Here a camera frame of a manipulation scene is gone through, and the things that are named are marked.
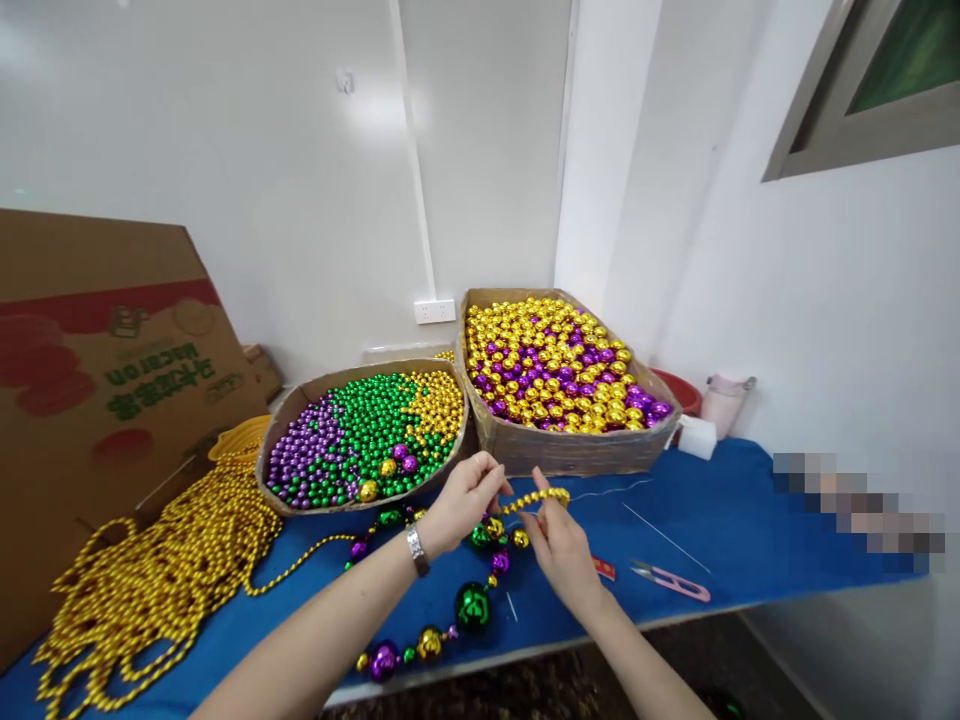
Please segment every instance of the large green bead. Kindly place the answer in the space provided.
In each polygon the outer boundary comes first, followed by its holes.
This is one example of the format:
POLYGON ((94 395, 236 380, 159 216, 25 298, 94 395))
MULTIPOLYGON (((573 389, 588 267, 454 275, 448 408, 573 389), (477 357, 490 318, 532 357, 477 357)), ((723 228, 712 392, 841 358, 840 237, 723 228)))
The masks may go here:
POLYGON ((403 513, 399 510, 382 510, 377 515, 377 527, 391 528, 403 523, 403 513))
POLYGON ((481 550, 491 544, 490 536, 487 535, 487 529, 483 527, 483 523, 478 524, 470 533, 470 542, 475 548, 481 550))
POLYGON ((469 582, 457 591, 453 604, 457 627, 478 633, 490 622, 490 600, 480 583, 469 582))

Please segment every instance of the table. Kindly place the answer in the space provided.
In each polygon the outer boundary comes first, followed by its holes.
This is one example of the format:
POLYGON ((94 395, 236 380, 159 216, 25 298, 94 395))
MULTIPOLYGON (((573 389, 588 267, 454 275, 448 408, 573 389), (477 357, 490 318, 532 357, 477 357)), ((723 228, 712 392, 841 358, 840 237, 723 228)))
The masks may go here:
MULTIPOLYGON (((802 495, 775 487, 770 457, 755 443, 725 440, 710 462, 668 450, 646 475, 556 479, 571 494, 570 511, 586 530, 593 554, 613 564, 604 580, 640 627, 676 622, 786 598, 919 577, 912 556, 866 551, 866 538, 836 532, 836 519, 810 512, 802 495), (706 587, 705 605, 630 572, 638 559, 706 587)), ((533 489, 514 481, 518 493, 533 489)), ((432 499, 430 495, 424 505, 432 499)), ((255 584, 282 572, 319 537, 368 527, 372 511, 288 520, 255 584)), ((507 526, 519 524, 508 518, 507 526)), ((183 662, 121 711, 129 718, 184 718, 244 655, 342 570, 345 543, 322 548, 287 580, 257 598, 240 591, 208 619, 183 662)), ((441 662, 402 672, 386 688, 351 673, 331 698, 342 703, 380 692, 471 672, 568 647, 585 640, 582 628, 553 594, 532 548, 511 553, 512 567, 491 592, 491 626, 480 638, 444 647, 441 662)), ((377 634, 401 648, 427 624, 446 627, 453 598, 470 580, 488 574, 489 553, 466 544, 440 558, 417 582, 377 634)), ((0 678, 4 716, 42 718, 34 702, 41 667, 25 656, 0 678)), ((107 717, 88 710, 83 717, 107 717)))

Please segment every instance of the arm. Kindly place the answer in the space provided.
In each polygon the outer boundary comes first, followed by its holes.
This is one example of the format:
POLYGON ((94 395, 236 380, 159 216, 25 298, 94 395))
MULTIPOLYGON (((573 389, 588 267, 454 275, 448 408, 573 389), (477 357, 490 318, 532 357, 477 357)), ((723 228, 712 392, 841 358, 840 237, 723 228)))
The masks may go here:
MULTIPOLYGON (((503 466, 489 453, 457 465, 417 523, 427 559, 432 563, 456 548, 488 507, 498 510, 499 492, 513 494, 503 466)), ((192 718, 315 716, 416 579, 405 533, 400 532, 268 635, 192 718)))
MULTIPOLYGON (((550 487, 534 468, 537 487, 550 487)), ((586 533, 553 498, 538 516, 521 513, 537 562, 564 605, 597 643, 643 720, 715 720, 600 583, 586 533)))

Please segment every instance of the scissors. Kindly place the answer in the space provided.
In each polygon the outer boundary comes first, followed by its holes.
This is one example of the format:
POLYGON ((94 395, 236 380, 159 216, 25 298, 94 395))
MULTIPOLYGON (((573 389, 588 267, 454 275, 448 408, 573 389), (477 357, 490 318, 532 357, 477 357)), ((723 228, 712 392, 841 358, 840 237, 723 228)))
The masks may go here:
POLYGON ((697 585, 689 580, 684 580, 678 575, 669 573, 666 570, 661 570, 645 562, 640 562, 639 560, 631 560, 630 563, 634 566, 630 569, 645 580, 652 580, 657 585, 662 585, 681 595, 692 597, 694 600, 710 602, 710 591, 703 587, 703 585, 697 585))

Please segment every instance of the box of beads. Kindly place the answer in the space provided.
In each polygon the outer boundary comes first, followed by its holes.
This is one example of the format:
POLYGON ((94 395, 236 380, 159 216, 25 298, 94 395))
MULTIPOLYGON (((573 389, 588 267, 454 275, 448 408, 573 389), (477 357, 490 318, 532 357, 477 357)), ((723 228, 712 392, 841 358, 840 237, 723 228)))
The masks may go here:
POLYGON ((274 414, 257 483, 282 515, 382 505, 442 482, 459 457, 468 408, 447 360, 421 358, 323 375, 274 414))
POLYGON ((680 418, 666 384, 562 290, 471 289, 456 366, 508 475, 650 469, 680 418))

